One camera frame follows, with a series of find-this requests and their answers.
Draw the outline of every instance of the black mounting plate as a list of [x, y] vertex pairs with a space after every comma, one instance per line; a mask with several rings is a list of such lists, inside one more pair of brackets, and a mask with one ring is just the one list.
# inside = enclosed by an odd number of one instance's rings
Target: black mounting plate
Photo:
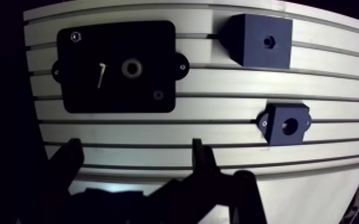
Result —
[[100, 24], [60, 30], [52, 74], [71, 113], [164, 113], [175, 81], [189, 71], [169, 21]]

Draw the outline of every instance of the black enclosure box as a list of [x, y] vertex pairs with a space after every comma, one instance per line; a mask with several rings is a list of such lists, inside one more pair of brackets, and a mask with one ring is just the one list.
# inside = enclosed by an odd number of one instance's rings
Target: black enclosure box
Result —
[[58, 73], [65, 109], [71, 113], [172, 111], [175, 47], [175, 26], [170, 21], [60, 30], [54, 73]]
[[218, 33], [232, 60], [243, 67], [289, 69], [292, 20], [239, 14]]

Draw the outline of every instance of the metal slot groove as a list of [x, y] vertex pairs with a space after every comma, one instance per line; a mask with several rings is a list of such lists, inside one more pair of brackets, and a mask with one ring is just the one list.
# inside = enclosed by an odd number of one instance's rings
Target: metal slot groove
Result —
[[[312, 145], [312, 144], [328, 144], [328, 143], [340, 143], [340, 142], [355, 142], [359, 141], [359, 138], [339, 139], [339, 140], [318, 140], [318, 141], [305, 141], [301, 145]], [[44, 142], [45, 145], [62, 146], [65, 142]], [[255, 144], [208, 144], [212, 148], [243, 148], [243, 147], [268, 147], [266, 143], [255, 143]], [[82, 142], [83, 147], [89, 148], [153, 148], [153, 149], [190, 149], [191, 144], [96, 144]]]
[[272, 11], [258, 8], [248, 8], [248, 7], [234, 7], [229, 5], [209, 5], [209, 4], [136, 4], [136, 5], [120, 5], [120, 6], [110, 6], [110, 7], [102, 7], [102, 8], [91, 8], [85, 10], [78, 10], [72, 12], [66, 12], [56, 15], [48, 15], [40, 18], [36, 18], [33, 20], [29, 20], [29, 24], [42, 23], [46, 21], [74, 17], [80, 15], [89, 15], [89, 14], [97, 14], [97, 13], [111, 13], [115, 11], [127, 11], [127, 10], [153, 10], [153, 9], [207, 9], [207, 10], [225, 10], [225, 11], [239, 11], [240, 13], [250, 13], [250, 14], [260, 14], [260, 15], [273, 15], [277, 17], [284, 18], [294, 18], [304, 21], [310, 21], [313, 23], [323, 24], [327, 26], [332, 26], [340, 29], [344, 29], [347, 31], [359, 33], [358, 28], [354, 28], [351, 26], [335, 23], [332, 21], [322, 20], [319, 18], [312, 18], [306, 15], [298, 15], [292, 13], [285, 13], [281, 11]]

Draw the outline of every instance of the black mounting bracket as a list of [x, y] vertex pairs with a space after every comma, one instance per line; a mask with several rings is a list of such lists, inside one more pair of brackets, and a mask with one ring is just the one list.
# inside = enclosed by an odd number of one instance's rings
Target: black mounting bracket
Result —
[[62, 29], [52, 68], [71, 113], [166, 113], [189, 72], [169, 21]]
[[269, 145], [301, 144], [311, 125], [309, 110], [304, 104], [271, 103], [257, 117], [257, 126]]

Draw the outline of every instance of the screw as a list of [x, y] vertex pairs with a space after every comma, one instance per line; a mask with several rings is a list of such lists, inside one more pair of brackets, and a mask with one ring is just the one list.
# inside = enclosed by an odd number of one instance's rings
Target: screw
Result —
[[76, 43], [82, 40], [82, 37], [79, 32], [75, 31], [71, 34], [71, 41]]

